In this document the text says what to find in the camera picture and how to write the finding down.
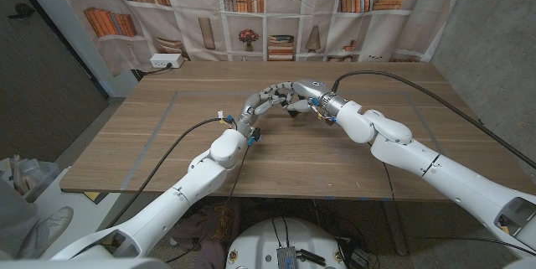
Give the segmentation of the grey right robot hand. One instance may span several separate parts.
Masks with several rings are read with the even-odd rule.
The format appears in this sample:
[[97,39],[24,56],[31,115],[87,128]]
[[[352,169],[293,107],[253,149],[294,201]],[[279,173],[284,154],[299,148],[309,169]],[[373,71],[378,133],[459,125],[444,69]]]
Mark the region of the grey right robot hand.
[[324,83],[316,80],[297,80],[291,83],[293,94],[301,100],[289,103],[288,111],[307,112],[313,106],[320,107],[330,116],[337,116],[343,106],[348,102],[338,94],[331,91]]

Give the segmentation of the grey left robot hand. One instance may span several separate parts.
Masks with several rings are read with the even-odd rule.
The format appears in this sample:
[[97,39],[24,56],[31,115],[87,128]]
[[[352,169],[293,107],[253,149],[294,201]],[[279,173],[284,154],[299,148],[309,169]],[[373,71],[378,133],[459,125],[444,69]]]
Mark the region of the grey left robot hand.
[[290,90],[291,82],[286,81],[271,85],[260,93],[252,94],[245,102],[236,122],[236,130],[244,137],[248,137],[253,131],[253,125],[260,115],[265,114],[275,105],[282,105],[289,98],[280,93],[280,90]]

